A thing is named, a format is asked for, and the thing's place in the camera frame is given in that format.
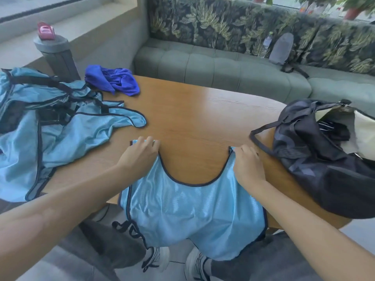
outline green sofa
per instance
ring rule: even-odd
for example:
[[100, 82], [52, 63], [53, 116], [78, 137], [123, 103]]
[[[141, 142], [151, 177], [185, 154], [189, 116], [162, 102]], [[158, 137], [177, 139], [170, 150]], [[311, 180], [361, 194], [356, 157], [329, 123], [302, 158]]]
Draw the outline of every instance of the green sofa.
[[[284, 103], [307, 97], [345, 98], [375, 116], [371, 25], [248, 0], [148, 0], [148, 14], [151, 38], [134, 58], [136, 75]], [[269, 51], [282, 34], [294, 35], [289, 60], [299, 63], [308, 79], [256, 57], [270, 31], [274, 38]]]

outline gray tumbler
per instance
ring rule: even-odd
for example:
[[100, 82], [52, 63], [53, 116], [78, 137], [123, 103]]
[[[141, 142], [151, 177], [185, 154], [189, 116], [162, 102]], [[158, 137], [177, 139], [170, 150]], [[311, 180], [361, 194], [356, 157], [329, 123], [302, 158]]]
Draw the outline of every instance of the gray tumbler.
[[70, 51], [69, 42], [65, 37], [56, 34], [55, 40], [41, 40], [38, 36], [34, 39], [34, 43], [56, 76], [69, 80], [81, 79]]

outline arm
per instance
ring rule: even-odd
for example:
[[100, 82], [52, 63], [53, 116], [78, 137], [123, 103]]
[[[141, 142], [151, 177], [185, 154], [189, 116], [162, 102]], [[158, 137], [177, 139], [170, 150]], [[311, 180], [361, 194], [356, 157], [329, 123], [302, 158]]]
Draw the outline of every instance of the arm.
[[265, 181], [253, 148], [243, 145], [235, 152], [237, 181], [279, 222], [322, 279], [374, 280], [374, 255]]
[[143, 137], [114, 167], [0, 215], [0, 279], [16, 280], [82, 220], [152, 167], [159, 141]]

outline window sill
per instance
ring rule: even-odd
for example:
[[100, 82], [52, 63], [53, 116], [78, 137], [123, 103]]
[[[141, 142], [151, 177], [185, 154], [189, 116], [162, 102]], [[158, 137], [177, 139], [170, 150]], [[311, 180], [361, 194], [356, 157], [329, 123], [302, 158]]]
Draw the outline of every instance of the window sill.
[[[136, 4], [110, 3], [53, 25], [68, 39], [75, 61], [83, 59], [139, 16]], [[0, 43], [0, 68], [38, 66], [43, 56], [34, 45], [36, 31]]]

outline light blue sports vest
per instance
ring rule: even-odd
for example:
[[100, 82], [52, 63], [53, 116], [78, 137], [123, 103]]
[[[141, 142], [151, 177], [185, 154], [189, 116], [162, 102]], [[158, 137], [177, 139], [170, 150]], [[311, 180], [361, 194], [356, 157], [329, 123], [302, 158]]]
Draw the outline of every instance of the light blue sports vest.
[[222, 171], [208, 183], [175, 180], [159, 155], [144, 178], [122, 191], [119, 204], [147, 247], [190, 239], [204, 255], [231, 260], [264, 236], [265, 211], [237, 182], [235, 153], [232, 147], [228, 151]]
[[113, 128], [146, 125], [123, 101], [103, 101], [84, 81], [29, 68], [0, 72], [0, 198], [37, 197], [56, 167], [108, 141]]

